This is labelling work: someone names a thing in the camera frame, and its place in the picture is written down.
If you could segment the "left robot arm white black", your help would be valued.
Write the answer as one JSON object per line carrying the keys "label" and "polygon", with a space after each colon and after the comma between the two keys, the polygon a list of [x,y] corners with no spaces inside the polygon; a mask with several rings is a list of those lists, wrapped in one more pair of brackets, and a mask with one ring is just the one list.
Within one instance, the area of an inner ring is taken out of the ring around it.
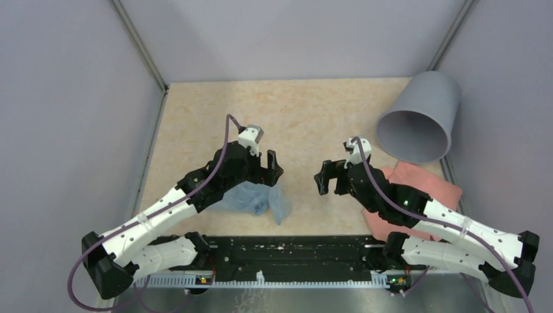
{"label": "left robot arm white black", "polygon": [[233,187],[250,182],[275,186],[284,170],[277,154],[262,156],[234,141],[219,149],[204,167],[187,173],[150,208],[117,229],[99,235],[88,233],[82,263],[103,299],[114,298],[137,280],[174,267],[202,269],[208,264],[210,247],[198,232],[165,237],[177,223],[221,201]]}

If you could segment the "grey plastic trash bin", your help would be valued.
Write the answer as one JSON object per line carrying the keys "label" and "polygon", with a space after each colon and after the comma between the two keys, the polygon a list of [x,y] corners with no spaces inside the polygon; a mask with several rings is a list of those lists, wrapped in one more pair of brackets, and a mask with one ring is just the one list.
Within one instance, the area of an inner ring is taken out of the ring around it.
{"label": "grey plastic trash bin", "polygon": [[442,159],[451,148],[451,133],[461,102],[458,82],[440,71],[414,76],[376,123],[381,148],[413,164]]}

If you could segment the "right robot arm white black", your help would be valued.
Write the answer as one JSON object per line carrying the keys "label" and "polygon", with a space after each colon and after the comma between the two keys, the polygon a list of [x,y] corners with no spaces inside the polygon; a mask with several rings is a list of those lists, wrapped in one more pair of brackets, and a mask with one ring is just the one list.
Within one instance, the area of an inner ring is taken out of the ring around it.
{"label": "right robot arm white black", "polygon": [[328,193],[332,179],[336,179],[336,195],[349,194],[388,223],[433,236],[431,241],[392,231],[382,251],[386,266],[438,267],[478,278],[511,297],[521,299],[530,294],[539,248],[537,234],[488,227],[421,190],[389,182],[381,170],[362,163],[324,161],[314,175],[321,195]]}

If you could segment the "blue plastic trash bag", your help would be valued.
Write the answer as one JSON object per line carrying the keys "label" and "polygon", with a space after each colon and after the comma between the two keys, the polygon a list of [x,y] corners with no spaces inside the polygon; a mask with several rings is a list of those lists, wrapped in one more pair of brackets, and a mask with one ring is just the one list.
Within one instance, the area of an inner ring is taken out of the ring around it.
{"label": "blue plastic trash bag", "polygon": [[273,220],[280,225],[291,213],[292,204],[279,184],[267,186],[246,181],[227,191],[222,200],[207,210],[252,215],[262,215],[270,210]]}

